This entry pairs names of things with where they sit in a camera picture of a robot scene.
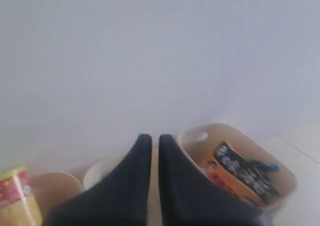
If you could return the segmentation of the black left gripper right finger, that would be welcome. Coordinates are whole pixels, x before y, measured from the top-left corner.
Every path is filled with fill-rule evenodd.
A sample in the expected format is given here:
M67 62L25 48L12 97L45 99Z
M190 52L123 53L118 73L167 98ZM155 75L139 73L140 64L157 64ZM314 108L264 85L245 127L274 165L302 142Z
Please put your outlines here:
M158 185L163 225L264 225L261 209L215 186L172 135L159 137Z

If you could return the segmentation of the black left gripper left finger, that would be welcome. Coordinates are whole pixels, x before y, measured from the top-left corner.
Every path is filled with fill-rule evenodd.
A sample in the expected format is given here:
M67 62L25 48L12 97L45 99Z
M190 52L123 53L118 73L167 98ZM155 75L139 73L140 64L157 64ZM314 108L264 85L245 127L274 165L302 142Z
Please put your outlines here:
M152 138L141 134L106 177L51 210L45 225L146 225L151 161Z

